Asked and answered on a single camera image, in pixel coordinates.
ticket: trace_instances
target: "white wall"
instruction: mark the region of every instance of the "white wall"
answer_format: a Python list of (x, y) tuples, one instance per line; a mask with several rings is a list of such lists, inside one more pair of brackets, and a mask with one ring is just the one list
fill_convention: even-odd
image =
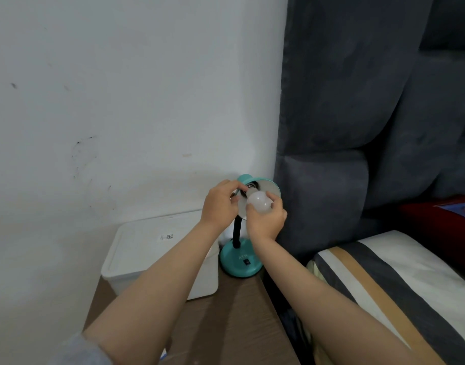
[(272, 176), (286, 5), (0, 0), (0, 363), (81, 328), (117, 224)]

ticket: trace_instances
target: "lamp base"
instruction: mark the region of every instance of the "lamp base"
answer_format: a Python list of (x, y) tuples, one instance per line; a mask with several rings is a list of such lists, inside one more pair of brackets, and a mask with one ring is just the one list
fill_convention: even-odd
[(253, 250), (249, 239), (241, 238), (241, 246), (234, 248), (232, 240), (224, 245), (219, 259), (224, 271), (230, 276), (247, 278), (255, 275), (261, 270), (263, 264)]

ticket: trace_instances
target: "red pillow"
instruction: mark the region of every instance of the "red pillow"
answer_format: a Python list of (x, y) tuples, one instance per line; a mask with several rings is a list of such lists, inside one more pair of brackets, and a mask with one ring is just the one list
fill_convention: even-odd
[(465, 270), (465, 217), (437, 206), (463, 203), (465, 196), (399, 207), (409, 228), (423, 237), (424, 245), (441, 258)]

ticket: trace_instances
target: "white light bulb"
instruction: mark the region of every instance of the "white light bulb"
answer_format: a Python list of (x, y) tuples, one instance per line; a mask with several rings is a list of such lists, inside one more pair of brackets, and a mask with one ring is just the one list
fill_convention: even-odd
[(256, 188), (250, 188), (246, 193), (248, 200), (246, 204), (253, 204), (254, 208), (260, 214), (269, 213), (272, 210), (272, 200), (265, 192), (259, 191)]

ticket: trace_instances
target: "teal desk lamp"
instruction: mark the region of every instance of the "teal desk lamp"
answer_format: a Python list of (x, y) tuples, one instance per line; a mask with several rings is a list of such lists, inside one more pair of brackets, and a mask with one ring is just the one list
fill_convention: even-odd
[[(270, 191), (271, 193), (281, 196), (280, 189), (270, 179), (253, 178), (249, 174), (243, 174), (238, 179), (248, 188), (256, 188), (259, 191)], [(263, 264), (253, 250), (251, 241), (246, 238), (240, 238), (241, 222), (246, 220), (246, 193), (244, 191), (236, 191), (240, 195), (237, 203), (239, 212), (234, 221), (233, 239), (224, 245), (219, 255), (219, 260), (223, 270), (230, 276), (239, 278), (247, 278), (255, 275), (261, 270)]]

